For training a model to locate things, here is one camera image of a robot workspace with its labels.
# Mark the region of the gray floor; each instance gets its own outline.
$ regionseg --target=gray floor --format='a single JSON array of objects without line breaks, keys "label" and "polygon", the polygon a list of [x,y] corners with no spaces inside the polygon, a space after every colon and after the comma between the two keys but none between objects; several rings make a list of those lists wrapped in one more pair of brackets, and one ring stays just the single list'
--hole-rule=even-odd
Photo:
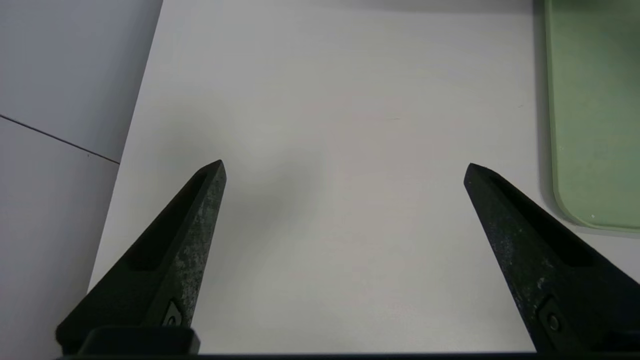
[{"label": "gray floor", "polygon": [[60,355],[161,0],[0,0],[0,359]]}]

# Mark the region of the white table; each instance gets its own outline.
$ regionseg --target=white table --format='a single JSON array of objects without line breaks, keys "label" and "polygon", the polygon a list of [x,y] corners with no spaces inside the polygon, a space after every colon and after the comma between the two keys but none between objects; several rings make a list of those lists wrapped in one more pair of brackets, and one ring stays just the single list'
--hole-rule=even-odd
[{"label": "white table", "polygon": [[548,209],[535,58],[530,1],[165,1],[92,286],[221,158],[201,352],[533,350],[463,175]]}]

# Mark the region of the green tray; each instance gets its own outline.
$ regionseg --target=green tray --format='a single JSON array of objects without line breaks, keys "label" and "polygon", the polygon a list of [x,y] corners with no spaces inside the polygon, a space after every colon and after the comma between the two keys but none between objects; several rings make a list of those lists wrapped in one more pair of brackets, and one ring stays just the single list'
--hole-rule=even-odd
[{"label": "green tray", "polygon": [[640,231],[640,0],[547,0],[554,195],[578,224]]}]

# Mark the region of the white tabletop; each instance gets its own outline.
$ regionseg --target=white tabletop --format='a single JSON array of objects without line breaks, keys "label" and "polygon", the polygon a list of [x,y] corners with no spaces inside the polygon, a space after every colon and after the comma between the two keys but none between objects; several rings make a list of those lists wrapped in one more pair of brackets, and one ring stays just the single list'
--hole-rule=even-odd
[{"label": "white tabletop", "polygon": [[548,209],[534,59],[530,1],[165,1],[92,286],[222,159],[201,352],[533,350],[463,176]]}]

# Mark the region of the screw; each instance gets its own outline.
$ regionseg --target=screw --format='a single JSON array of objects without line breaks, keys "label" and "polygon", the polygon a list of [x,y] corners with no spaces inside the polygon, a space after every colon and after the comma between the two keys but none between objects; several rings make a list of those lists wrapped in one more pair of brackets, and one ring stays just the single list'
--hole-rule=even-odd
[{"label": "screw", "polygon": [[549,314],[547,317],[547,323],[549,324],[549,329],[552,331],[560,331],[560,320],[558,320],[556,314]]}]

